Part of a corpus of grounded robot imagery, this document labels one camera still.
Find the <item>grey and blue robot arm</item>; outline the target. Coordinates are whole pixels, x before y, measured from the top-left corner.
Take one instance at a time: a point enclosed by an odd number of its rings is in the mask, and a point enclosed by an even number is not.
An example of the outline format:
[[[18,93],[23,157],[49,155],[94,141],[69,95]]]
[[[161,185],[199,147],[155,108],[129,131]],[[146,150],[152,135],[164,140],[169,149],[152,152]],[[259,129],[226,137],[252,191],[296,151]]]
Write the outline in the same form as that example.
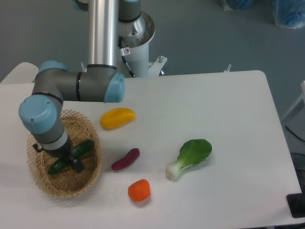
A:
[[[19,116],[48,155],[63,159],[80,173],[84,165],[72,152],[71,139],[61,121],[63,102],[123,100],[124,76],[117,73],[118,25],[137,20],[141,4],[138,0],[75,0],[73,5],[89,13],[87,70],[69,72],[60,62],[44,62],[31,96],[19,106]]]

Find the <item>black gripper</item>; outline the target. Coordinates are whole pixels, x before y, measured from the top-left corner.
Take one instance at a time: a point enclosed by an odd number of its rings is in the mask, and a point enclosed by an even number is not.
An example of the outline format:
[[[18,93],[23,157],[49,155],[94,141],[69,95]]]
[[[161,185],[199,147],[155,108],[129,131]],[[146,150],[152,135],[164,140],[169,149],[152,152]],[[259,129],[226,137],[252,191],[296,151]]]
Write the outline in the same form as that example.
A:
[[[72,144],[69,135],[33,135],[38,146],[35,149],[40,152],[44,150],[49,156],[61,158],[68,156],[68,164],[76,173],[84,170],[84,164],[80,159],[75,158],[71,153]]]

